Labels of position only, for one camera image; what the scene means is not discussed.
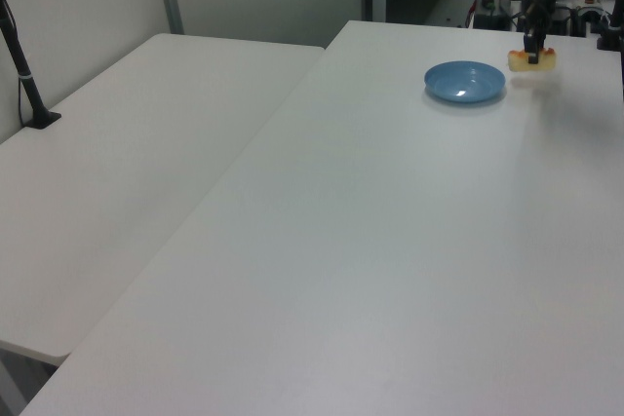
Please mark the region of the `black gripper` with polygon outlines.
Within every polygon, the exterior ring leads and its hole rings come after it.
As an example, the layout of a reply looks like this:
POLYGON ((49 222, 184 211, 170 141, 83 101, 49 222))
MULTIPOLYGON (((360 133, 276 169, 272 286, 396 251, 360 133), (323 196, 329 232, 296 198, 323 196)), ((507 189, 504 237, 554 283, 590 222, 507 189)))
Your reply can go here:
POLYGON ((525 28, 524 51, 528 52, 528 63, 538 64, 543 40, 550 27, 550 13, 542 0, 524 0, 525 28))

